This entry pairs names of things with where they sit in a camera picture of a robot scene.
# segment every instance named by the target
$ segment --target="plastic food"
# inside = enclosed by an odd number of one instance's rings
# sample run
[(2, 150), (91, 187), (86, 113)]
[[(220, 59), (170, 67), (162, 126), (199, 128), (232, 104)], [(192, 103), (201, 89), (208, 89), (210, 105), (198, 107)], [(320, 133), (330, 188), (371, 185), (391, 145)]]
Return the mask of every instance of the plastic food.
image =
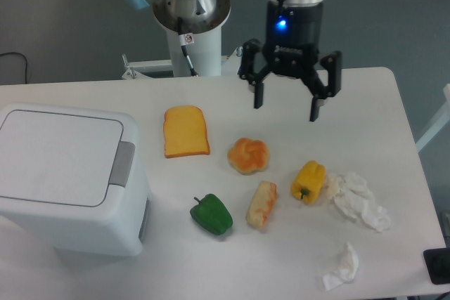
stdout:
[(194, 105), (172, 107), (164, 115), (165, 157), (209, 155), (203, 112)]
[(202, 200), (197, 197), (194, 199), (198, 205), (191, 209), (191, 216), (206, 231), (214, 235), (223, 235), (233, 225), (230, 213), (216, 195), (210, 193)]
[(253, 195), (245, 220), (251, 226), (263, 228), (276, 201), (276, 185), (262, 181)]
[(266, 169), (269, 149), (263, 141), (241, 138), (228, 151), (228, 161), (242, 174), (251, 174)]
[(306, 204), (312, 204), (319, 196), (324, 181), (325, 167), (316, 161), (309, 161), (298, 173), (290, 192), (295, 198), (303, 200)]

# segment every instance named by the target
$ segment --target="blue led light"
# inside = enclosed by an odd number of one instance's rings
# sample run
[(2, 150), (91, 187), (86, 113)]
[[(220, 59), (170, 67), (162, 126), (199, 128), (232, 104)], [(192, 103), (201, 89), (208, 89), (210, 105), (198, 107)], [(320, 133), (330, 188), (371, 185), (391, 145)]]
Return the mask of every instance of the blue led light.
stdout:
[(286, 25), (286, 20), (284, 20), (284, 19), (281, 19), (280, 21), (278, 21), (278, 22), (275, 24), (275, 28), (276, 28), (278, 31), (284, 31), (284, 30), (286, 29), (286, 27), (287, 27), (287, 25)]

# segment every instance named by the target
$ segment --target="warning sticker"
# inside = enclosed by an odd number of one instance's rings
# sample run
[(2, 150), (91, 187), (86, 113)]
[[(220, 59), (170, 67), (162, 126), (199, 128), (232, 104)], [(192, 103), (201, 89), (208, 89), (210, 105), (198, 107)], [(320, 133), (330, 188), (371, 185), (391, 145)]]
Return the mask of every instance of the warning sticker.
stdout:
[(194, 43), (194, 34), (193, 33), (186, 33), (179, 35), (180, 38), (180, 44), (182, 46), (190, 45)]

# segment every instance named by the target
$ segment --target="slice of toast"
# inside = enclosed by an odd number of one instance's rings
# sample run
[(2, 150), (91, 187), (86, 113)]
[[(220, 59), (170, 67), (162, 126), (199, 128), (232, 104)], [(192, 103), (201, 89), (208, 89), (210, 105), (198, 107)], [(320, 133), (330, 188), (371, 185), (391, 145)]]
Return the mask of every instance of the slice of toast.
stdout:
[(203, 112), (194, 105), (179, 105), (164, 115), (164, 153), (166, 158), (209, 155)]

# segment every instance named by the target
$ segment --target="crumpled tissue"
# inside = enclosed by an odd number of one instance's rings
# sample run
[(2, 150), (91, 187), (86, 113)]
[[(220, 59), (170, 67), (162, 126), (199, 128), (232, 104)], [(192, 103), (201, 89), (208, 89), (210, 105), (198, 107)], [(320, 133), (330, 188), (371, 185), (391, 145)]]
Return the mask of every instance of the crumpled tissue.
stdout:
[(387, 210), (378, 205), (367, 181), (354, 172), (343, 176), (328, 173), (325, 183), (325, 197), (333, 200), (336, 207), (347, 217), (361, 219), (363, 224), (378, 232), (387, 230), (391, 220)]
[(359, 267), (359, 259), (352, 244), (347, 242), (340, 257), (339, 266), (329, 273), (322, 275), (325, 290), (329, 291), (345, 282), (351, 282)]

